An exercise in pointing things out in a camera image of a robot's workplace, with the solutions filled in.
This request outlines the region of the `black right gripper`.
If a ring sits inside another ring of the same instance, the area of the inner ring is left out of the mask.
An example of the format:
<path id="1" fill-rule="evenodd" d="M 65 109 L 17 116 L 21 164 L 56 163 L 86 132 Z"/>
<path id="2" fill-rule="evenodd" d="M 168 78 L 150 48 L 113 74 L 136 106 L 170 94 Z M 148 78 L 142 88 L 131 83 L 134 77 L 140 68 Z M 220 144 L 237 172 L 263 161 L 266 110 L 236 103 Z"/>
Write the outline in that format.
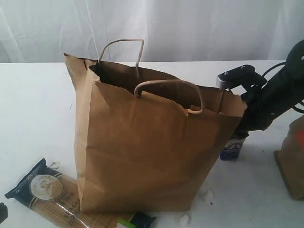
<path id="1" fill-rule="evenodd" d="M 233 81 L 234 88 L 242 86 L 245 89 L 241 99 L 247 108 L 232 136 L 265 130 L 274 119 L 292 107 L 292 80 L 287 77 L 285 68 L 281 68 L 271 79 L 265 78 L 267 73 L 279 66 L 283 64 L 277 64 L 260 75 L 252 65 L 242 65 L 217 76 Z"/>

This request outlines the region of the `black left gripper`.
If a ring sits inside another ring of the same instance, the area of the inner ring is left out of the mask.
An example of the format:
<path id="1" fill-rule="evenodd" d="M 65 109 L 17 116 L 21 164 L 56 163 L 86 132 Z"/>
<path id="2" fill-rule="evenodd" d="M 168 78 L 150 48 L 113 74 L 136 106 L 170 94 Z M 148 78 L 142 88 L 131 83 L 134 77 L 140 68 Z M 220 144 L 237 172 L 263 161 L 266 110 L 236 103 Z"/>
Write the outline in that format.
<path id="1" fill-rule="evenodd" d="M 7 206 L 1 202 L 0 203 L 0 219 L 6 219 L 8 217 L 8 208 Z"/>

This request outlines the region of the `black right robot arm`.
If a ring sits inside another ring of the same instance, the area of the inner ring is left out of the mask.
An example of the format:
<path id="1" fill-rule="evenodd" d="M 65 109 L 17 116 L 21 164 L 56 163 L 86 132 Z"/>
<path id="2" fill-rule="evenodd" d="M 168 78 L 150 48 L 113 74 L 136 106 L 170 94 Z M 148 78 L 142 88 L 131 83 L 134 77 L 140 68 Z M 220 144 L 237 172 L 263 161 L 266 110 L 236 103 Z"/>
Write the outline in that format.
<path id="1" fill-rule="evenodd" d="M 304 100 L 304 42 L 297 43 L 286 61 L 269 68 L 265 73 L 280 67 L 269 80 L 258 74 L 252 65 L 242 65 L 217 76 L 217 87 L 231 90 L 242 86 L 241 99 L 247 108 L 232 134 L 232 139 L 245 139 L 251 131 L 265 130 L 280 115 L 290 109 L 303 113 L 296 107 Z"/>

